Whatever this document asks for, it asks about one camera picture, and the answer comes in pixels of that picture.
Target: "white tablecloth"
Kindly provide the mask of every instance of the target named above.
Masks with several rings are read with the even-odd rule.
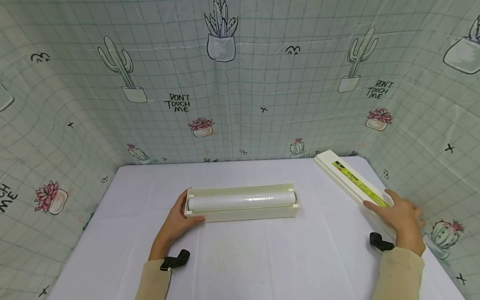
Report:
[[[384,187],[365,159],[345,160]],[[173,271],[167,299],[369,299],[381,253],[368,236],[381,229],[311,158],[120,168],[48,299],[132,300],[151,243],[186,188],[285,182],[302,203],[295,218],[202,224],[175,243],[170,256],[191,256]],[[421,299],[464,299],[428,249],[423,258]]]

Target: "hand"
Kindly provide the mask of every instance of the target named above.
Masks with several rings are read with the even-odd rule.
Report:
[[[425,221],[420,219],[421,209],[400,197],[396,192],[385,190],[394,206],[380,207],[370,201],[363,201],[368,209],[380,216],[382,221],[396,231],[396,246],[408,249],[421,256],[425,251],[425,243],[421,238],[421,228]]]
[[[153,242],[150,256],[148,257],[149,261],[164,259],[174,241],[181,237],[189,228],[205,222],[205,217],[203,216],[194,216],[188,219],[185,217],[183,210],[187,201],[187,191],[188,189],[179,196],[175,205],[170,209],[167,219]]]

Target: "fabric wall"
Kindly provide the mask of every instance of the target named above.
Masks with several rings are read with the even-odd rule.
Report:
[[[480,0],[2,0],[0,297],[48,296],[118,167],[368,159],[480,299]]]

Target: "sleeve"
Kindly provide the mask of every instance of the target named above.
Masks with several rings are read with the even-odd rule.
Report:
[[[425,262],[410,250],[385,251],[372,300],[419,300]]]
[[[170,285],[172,271],[161,271],[163,259],[148,261],[140,277],[135,300],[164,300]]]

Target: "plastic wrap roll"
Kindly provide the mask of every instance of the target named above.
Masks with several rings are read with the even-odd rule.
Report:
[[[284,207],[295,204],[295,201],[294,192],[193,197],[189,202],[189,210],[193,212],[213,212],[263,207]]]

